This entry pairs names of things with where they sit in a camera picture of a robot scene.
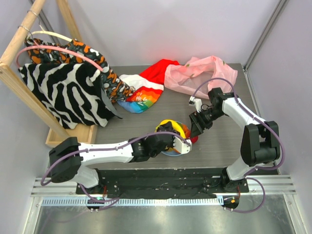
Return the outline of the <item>red fake strawberry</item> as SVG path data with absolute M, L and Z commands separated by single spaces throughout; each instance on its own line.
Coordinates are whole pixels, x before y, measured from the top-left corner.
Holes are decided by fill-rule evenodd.
M 198 141 L 198 136 L 191 137 L 190 140 L 191 140 L 192 144 L 195 144 Z

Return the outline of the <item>yellow fake banana bunch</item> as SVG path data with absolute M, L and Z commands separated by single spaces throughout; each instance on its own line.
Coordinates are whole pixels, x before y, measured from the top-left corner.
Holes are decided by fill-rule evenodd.
M 177 122 L 177 121 L 172 120 L 172 119 L 165 119 L 165 120 L 161 121 L 159 125 L 157 125 L 156 131 L 158 131 L 161 126 L 162 127 L 169 127 L 169 129 L 173 129 L 180 136 L 185 138 L 185 134 L 184 134 L 183 129 L 182 129 L 182 123 Z

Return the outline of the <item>pink plastic bag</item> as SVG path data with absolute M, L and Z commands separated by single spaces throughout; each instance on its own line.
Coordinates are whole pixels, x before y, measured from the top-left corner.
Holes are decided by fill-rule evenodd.
M 176 92 L 209 99 L 208 92 L 221 88 L 228 93 L 235 85 L 238 71 L 215 56 L 192 57 L 184 65 L 168 65 L 165 71 L 164 86 Z

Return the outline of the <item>orange fake pumpkin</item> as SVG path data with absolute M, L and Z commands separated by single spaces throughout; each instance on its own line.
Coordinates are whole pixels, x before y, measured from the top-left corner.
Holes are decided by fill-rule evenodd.
M 190 129 L 187 127 L 187 125 L 182 124 L 182 129 L 183 129 L 183 132 L 184 132 L 184 134 L 185 134 L 185 138 L 190 138 L 191 131 L 190 131 Z

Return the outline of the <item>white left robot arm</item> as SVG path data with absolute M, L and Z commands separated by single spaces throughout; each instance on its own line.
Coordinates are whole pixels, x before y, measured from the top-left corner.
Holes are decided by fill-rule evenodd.
M 50 166 L 45 173 L 49 182 L 74 181 L 92 194 L 100 194 L 104 183 L 99 173 L 90 166 L 101 163 L 139 163 L 156 157 L 172 147 L 180 135 L 167 127 L 145 136 L 115 144 L 82 144 L 76 137 L 69 137 L 49 152 Z

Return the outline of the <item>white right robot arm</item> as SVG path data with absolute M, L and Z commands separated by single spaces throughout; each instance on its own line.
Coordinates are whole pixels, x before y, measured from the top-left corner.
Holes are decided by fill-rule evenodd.
M 189 105 L 196 108 L 189 115 L 191 137 L 210 129 L 222 116 L 230 117 L 243 131 L 240 157 L 224 168 L 220 176 L 221 189 L 230 193 L 250 172 L 280 158 L 279 129 L 276 122 L 255 115 L 233 92 L 224 93 L 221 88 L 213 88 L 208 96 L 211 104 L 207 108 L 200 99 L 194 96 L 189 99 Z

